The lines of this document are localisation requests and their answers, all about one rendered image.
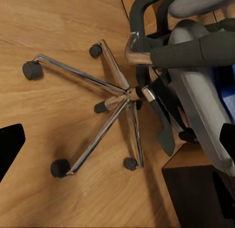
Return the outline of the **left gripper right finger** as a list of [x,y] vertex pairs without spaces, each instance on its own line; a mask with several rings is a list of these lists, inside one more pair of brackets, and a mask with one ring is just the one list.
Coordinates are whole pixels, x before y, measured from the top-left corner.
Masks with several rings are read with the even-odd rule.
[[219,141],[235,163],[235,125],[224,123],[220,132]]

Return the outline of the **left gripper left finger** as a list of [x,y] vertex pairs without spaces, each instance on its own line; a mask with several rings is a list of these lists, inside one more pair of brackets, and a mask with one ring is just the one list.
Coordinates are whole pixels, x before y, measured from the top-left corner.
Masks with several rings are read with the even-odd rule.
[[0,129],[0,182],[25,143],[22,124]]

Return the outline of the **swivel chair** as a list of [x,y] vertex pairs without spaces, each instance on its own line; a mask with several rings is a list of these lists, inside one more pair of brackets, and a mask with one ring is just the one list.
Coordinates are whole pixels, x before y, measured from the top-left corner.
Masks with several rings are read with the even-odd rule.
[[[117,86],[43,54],[23,64],[26,78],[41,77],[42,62],[113,94],[94,107],[98,114],[114,109],[113,113],[72,168],[67,159],[51,164],[54,178],[75,175],[124,109],[137,155],[137,160],[127,159],[124,167],[131,171],[143,169],[137,110],[145,100],[159,116],[163,131],[158,141],[169,157],[176,145],[174,130],[181,140],[199,143],[215,168],[235,177],[235,163],[219,141],[223,124],[235,122],[222,99],[218,75],[219,66],[235,65],[235,18],[205,26],[188,19],[219,10],[235,0],[164,0],[157,9],[157,32],[145,35],[144,12],[157,1],[135,0],[129,12],[130,38],[125,60],[135,67],[136,87],[130,86],[105,40],[93,45],[90,54],[100,56],[104,50]],[[168,28],[169,14],[181,19],[173,30]],[[178,107],[191,128],[184,124]]]

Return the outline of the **folder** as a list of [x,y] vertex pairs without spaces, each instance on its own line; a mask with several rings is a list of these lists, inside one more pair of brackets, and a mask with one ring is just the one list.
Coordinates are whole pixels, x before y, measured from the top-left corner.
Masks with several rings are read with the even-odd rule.
[[235,65],[219,66],[221,96],[235,122]]

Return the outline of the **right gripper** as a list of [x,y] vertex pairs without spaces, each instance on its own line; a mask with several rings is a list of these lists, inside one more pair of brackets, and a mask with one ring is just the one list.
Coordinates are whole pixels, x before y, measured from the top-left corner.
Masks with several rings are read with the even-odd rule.
[[235,223],[235,201],[226,189],[216,171],[212,171],[211,178],[221,206],[221,213],[225,219],[232,219]]

